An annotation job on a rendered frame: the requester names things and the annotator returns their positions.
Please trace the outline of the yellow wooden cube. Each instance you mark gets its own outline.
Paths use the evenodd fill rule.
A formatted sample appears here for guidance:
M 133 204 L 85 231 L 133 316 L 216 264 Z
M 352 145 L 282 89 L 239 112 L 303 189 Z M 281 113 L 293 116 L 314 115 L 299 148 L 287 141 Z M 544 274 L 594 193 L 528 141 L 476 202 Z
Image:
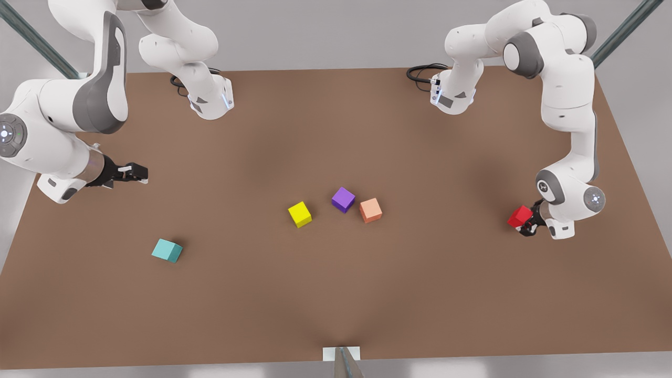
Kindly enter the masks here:
M 288 208 L 288 212 L 298 229 L 312 222 L 312 215 L 303 201 Z

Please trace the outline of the red wooden cube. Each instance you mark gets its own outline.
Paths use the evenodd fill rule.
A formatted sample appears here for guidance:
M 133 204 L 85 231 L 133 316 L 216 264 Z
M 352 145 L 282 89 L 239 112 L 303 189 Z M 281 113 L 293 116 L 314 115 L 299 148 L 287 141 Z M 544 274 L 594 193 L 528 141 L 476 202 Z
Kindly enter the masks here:
M 520 206 L 516 210 L 513 211 L 509 219 L 507 220 L 507 224 L 510 225 L 511 227 L 518 229 L 520 227 L 523 227 L 530 218 L 533 217 L 533 211 L 528 208 L 527 206 Z

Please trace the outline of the pale post foot plate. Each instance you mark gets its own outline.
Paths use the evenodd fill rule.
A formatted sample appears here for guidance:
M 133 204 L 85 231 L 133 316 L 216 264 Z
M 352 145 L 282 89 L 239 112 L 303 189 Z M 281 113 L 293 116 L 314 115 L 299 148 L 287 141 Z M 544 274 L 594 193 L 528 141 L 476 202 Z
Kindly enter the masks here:
M 322 349 L 322 361 L 335 361 L 335 357 L 337 352 L 339 352 L 340 349 L 343 350 L 348 350 L 356 361 L 360 361 L 361 359 L 361 350 L 359 346 L 346 346 L 346 347 L 324 347 Z

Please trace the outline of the silver frame post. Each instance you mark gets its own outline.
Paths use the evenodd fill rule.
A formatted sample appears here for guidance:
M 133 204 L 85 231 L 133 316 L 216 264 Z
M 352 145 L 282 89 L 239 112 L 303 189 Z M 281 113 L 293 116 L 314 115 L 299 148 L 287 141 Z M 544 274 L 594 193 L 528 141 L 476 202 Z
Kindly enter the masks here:
M 364 378 L 348 347 L 334 349 L 334 378 Z
M 597 69 L 665 0 L 642 0 L 591 55 Z
M 58 72 L 67 79 L 79 79 L 79 72 L 46 41 L 7 0 L 0 0 L 0 18 L 21 36 L 26 43 L 40 53 Z

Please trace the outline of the orange wooden cube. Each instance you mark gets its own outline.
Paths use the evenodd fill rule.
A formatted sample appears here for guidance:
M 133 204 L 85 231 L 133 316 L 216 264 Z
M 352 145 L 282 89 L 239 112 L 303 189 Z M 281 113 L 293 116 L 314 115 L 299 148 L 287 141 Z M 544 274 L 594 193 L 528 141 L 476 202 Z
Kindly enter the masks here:
M 360 213 L 365 223 L 379 220 L 382 217 L 382 209 L 376 198 L 372 198 L 360 203 Z

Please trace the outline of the teal blue wooden cube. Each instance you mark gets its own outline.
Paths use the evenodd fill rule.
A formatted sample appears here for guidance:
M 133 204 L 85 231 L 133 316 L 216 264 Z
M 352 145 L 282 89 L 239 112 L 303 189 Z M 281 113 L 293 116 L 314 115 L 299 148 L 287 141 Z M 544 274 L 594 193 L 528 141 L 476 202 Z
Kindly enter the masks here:
M 179 244 L 160 238 L 158 242 L 156 242 L 151 255 L 160 258 L 161 260 L 170 261 L 170 263 L 176 263 L 182 250 L 183 247 Z

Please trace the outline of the purple wooden cube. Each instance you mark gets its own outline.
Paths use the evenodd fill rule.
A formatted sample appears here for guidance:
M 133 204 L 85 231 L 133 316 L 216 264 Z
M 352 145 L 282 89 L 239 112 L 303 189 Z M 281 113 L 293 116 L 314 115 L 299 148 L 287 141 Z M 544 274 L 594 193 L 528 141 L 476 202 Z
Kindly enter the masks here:
M 348 212 L 355 201 L 355 194 L 348 191 L 345 187 L 340 187 L 331 199 L 334 207 L 344 214 Z

